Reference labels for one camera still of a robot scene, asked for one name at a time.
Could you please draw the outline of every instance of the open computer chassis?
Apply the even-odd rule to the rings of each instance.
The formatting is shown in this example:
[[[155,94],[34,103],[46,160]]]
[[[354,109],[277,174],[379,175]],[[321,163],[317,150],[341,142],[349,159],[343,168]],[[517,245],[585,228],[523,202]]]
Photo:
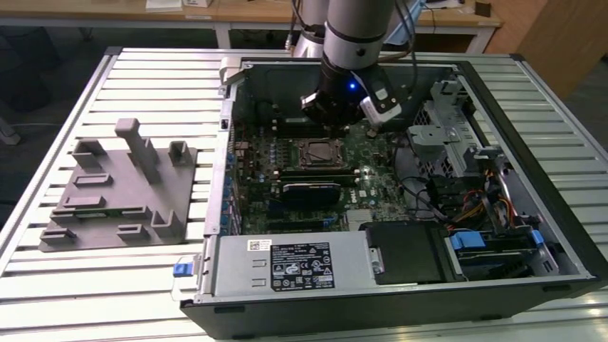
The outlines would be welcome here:
[[[383,69],[409,85],[407,62]],[[606,284],[467,62],[419,62],[401,116],[330,138],[298,110],[317,73],[309,59],[250,59],[225,89],[198,290],[179,305],[213,338],[498,319]]]

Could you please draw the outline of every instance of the blue latch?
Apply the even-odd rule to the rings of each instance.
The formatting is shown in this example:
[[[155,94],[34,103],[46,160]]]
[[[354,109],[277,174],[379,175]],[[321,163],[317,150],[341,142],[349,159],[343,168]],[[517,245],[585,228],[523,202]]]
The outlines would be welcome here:
[[[173,277],[183,278],[185,276],[193,275],[193,263],[185,262],[182,264],[173,265]]]
[[[539,232],[537,230],[531,230],[531,239],[533,239],[533,243],[535,244],[535,247],[542,246],[543,238],[542,238],[542,235],[539,235]]]
[[[449,241],[454,250],[485,247],[483,238],[478,232],[458,232],[449,237]]]

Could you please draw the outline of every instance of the slotted metal surface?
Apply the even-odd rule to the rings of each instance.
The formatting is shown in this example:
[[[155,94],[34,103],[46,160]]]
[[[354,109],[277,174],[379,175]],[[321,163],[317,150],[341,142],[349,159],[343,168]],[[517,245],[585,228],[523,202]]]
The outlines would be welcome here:
[[[2,341],[211,341],[170,297],[170,267],[202,249],[203,215],[218,115],[217,69],[223,56],[282,57],[282,51],[123,49],[105,57],[50,147],[31,185],[0,236],[0,334]],[[418,54],[469,60],[603,255],[608,255],[608,162],[579,123],[549,96],[525,65],[507,56]],[[47,214],[57,204],[78,138],[125,148],[111,125],[135,117],[155,147],[185,140],[198,150],[186,243],[178,246],[37,251]],[[489,134],[481,122],[481,130]],[[193,291],[193,282],[182,283]],[[267,341],[603,341],[608,293],[561,299],[513,318],[374,329]]]

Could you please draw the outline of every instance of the cpu socket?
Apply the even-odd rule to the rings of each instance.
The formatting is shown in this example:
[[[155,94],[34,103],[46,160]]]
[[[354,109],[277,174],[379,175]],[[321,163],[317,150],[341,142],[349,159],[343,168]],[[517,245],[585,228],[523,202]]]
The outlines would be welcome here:
[[[338,140],[302,139],[297,142],[298,166],[302,169],[338,170],[345,166]]]

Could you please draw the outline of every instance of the power supply label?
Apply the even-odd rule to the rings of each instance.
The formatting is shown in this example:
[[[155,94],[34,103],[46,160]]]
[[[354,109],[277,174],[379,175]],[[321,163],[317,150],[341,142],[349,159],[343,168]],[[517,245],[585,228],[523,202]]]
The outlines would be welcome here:
[[[277,292],[333,289],[329,243],[271,245],[270,278]]]

